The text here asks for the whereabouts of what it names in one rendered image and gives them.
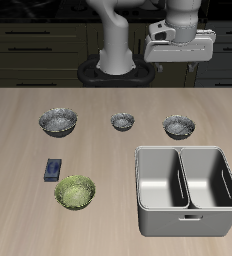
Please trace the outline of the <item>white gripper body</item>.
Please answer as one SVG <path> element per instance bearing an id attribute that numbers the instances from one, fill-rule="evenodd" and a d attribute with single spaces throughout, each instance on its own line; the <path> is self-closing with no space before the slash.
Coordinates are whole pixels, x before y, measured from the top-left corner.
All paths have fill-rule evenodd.
<path id="1" fill-rule="evenodd" d="M 216 33 L 213 30 L 197 30 L 195 38 L 186 45 L 174 45 L 170 41 L 145 39 L 146 62 L 200 62 L 209 61 L 213 55 Z"/>

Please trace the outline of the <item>middle-sized black bowl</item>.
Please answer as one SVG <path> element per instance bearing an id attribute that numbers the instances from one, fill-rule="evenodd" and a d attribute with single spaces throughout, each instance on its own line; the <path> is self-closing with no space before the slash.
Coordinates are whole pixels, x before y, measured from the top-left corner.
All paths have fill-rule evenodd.
<path id="1" fill-rule="evenodd" d="M 195 123 L 182 115 L 168 116 L 162 125 L 166 134 L 174 140 L 187 139 L 195 130 Z"/>

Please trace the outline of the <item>small black bowl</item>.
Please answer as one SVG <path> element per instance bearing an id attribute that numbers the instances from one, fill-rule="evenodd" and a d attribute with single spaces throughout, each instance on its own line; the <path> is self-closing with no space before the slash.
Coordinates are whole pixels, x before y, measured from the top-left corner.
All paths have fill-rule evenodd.
<path id="1" fill-rule="evenodd" d="M 110 121 L 116 130 L 124 132 L 132 128 L 135 119 L 131 114 L 128 113 L 116 113 L 111 116 Z"/>

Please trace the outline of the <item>large black bowl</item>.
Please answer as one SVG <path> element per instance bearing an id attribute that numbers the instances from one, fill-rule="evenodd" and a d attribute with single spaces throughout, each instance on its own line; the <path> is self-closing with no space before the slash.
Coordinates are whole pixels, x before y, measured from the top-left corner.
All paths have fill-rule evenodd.
<path id="1" fill-rule="evenodd" d="M 75 128 L 78 115 L 68 108 L 54 108 L 43 113 L 39 126 L 49 136 L 63 138 Z"/>

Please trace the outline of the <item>green bowl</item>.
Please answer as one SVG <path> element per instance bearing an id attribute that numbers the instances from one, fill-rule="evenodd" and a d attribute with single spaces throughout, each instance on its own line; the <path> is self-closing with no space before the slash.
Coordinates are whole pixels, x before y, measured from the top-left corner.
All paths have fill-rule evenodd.
<path id="1" fill-rule="evenodd" d="M 86 176 L 73 175 L 60 181 L 54 190 L 57 202 L 69 210 L 86 208 L 93 200 L 96 187 L 93 181 Z"/>

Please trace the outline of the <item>white two-bin basket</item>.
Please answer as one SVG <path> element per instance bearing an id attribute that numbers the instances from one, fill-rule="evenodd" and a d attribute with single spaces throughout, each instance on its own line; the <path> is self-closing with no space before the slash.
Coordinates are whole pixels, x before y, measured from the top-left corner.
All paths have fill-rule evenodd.
<path id="1" fill-rule="evenodd" d="M 232 172 L 216 146 L 139 146 L 135 176 L 140 233 L 222 237 L 232 226 Z"/>

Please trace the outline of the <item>dark kitchen cupboards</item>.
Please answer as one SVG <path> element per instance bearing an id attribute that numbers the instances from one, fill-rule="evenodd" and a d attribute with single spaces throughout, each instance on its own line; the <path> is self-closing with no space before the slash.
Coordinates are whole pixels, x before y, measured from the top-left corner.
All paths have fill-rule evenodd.
<path id="1" fill-rule="evenodd" d="M 166 18 L 165 0 L 116 7 L 128 24 L 128 47 L 144 58 L 149 26 Z M 216 40 L 209 61 L 161 62 L 148 87 L 232 87 L 232 0 L 201 0 L 200 30 Z M 0 87 L 84 87 L 78 67 L 104 47 L 103 24 L 86 0 L 0 0 Z"/>

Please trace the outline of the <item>dark blue box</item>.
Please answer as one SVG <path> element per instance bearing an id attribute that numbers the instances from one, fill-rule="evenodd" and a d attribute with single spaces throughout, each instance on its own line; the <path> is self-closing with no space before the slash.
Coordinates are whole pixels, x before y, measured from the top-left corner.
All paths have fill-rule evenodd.
<path id="1" fill-rule="evenodd" d="M 61 159 L 49 159 L 47 161 L 44 173 L 45 182 L 57 182 L 59 180 L 61 164 Z"/>

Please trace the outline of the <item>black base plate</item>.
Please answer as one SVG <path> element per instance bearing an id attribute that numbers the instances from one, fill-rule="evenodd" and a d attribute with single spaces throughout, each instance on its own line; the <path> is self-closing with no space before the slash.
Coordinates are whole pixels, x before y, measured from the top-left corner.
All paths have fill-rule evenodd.
<path id="1" fill-rule="evenodd" d="M 155 70 L 151 63 L 144 61 L 141 54 L 134 54 L 135 68 L 126 74 L 110 75 L 97 68 L 100 60 L 98 54 L 91 54 L 78 67 L 77 76 L 87 88 L 145 88 L 155 78 Z"/>

